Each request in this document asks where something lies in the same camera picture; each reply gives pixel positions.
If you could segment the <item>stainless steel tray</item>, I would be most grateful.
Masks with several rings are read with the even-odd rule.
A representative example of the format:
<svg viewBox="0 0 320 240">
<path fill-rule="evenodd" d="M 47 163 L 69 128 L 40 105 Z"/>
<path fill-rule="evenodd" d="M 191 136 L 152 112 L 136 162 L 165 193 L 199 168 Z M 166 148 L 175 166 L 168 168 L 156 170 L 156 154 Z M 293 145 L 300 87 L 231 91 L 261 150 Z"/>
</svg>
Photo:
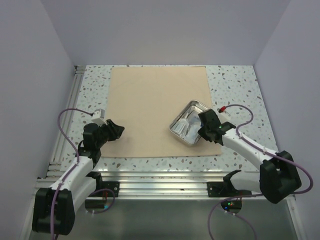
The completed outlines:
<svg viewBox="0 0 320 240">
<path fill-rule="evenodd" d="M 199 114 L 209 108 L 198 100 L 191 100 L 169 125 L 169 131 L 183 143 L 194 146 L 200 140 L 202 127 Z"/>
</svg>

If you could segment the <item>beige cloth mat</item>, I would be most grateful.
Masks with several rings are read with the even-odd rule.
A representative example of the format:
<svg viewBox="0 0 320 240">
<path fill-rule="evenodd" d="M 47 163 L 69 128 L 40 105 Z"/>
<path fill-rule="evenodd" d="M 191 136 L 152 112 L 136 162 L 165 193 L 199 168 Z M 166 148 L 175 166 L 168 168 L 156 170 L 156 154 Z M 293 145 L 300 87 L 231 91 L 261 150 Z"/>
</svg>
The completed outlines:
<svg viewBox="0 0 320 240">
<path fill-rule="evenodd" d="M 106 118 L 123 126 L 121 137 L 105 143 L 107 158 L 212 156 L 218 144 L 201 139 L 191 146 L 170 124 L 192 100 L 212 105 L 204 66 L 115 67 L 111 71 Z"/>
</svg>

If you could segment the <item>blue white gauze packet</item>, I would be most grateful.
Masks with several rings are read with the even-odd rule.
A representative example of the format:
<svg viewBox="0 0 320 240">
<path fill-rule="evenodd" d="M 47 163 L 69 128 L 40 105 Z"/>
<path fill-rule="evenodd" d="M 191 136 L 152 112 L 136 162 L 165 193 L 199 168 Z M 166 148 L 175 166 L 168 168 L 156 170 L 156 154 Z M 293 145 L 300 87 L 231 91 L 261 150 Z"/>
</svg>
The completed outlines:
<svg viewBox="0 0 320 240">
<path fill-rule="evenodd" d="M 196 115 L 190 115 L 188 118 L 188 126 L 186 133 L 184 135 L 184 140 L 193 145 L 197 141 L 197 137 L 199 136 L 198 131 L 201 128 L 201 120 L 199 116 Z"/>
</svg>

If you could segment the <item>long white printed packet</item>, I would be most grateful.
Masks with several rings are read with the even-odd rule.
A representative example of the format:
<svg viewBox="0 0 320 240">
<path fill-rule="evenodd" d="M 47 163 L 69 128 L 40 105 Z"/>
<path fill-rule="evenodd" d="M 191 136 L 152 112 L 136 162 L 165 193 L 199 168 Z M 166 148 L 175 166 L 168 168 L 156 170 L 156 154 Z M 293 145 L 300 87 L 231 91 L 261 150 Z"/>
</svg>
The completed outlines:
<svg viewBox="0 0 320 240">
<path fill-rule="evenodd" d="M 189 128 L 189 121 L 187 118 L 180 118 L 173 126 L 172 131 L 179 135 L 181 138 L 184 138 L 187 134 Z"/>
</svg>

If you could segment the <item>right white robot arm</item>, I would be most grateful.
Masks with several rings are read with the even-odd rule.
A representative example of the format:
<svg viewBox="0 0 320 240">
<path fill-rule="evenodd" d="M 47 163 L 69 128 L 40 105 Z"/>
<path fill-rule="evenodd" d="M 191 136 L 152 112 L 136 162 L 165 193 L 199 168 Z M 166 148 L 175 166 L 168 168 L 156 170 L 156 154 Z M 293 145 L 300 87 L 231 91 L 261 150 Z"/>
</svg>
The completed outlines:
<svg viewBox="0 0 320 240">
<path fill-rule="evenodd" d="M 226 121 L 220 122 L 212 109 L 199 115 L 198 134 L 208 142 L 214 142 L 240 154 L 257 170 L 234 170 L 223 177 L 223 192 L 227 196 L 249 191 L 262 194 L 269 202 L 277 204 L 302 186 L 293 158 L 287 151 L 276 152 L 245 137 L 239 128 Z"/>
</svg>

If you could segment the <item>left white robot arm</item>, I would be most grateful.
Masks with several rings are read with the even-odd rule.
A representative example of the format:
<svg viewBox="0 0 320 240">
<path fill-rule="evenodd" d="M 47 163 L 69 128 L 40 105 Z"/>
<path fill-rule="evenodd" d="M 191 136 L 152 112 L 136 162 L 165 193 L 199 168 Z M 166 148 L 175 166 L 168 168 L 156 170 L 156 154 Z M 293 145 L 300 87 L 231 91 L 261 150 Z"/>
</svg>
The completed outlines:
<svg viewBox="0 0 320 240">
<path fill-rule="evenodd" d="M 49 187 L 35 194 L 32 231 L 50 234 L 53 240 L 68 235 L 75 223 L 76 213 L 88 197 L 118 197 L 120 186 L 103 181 L 94 171 L 101 158 L 101 147 L 118 140 L 125 128 L 108 119 L 103 124 L 84 126 L 82 141 L 76 146 L 75 158 L 65 173 Z"/>
</svg>

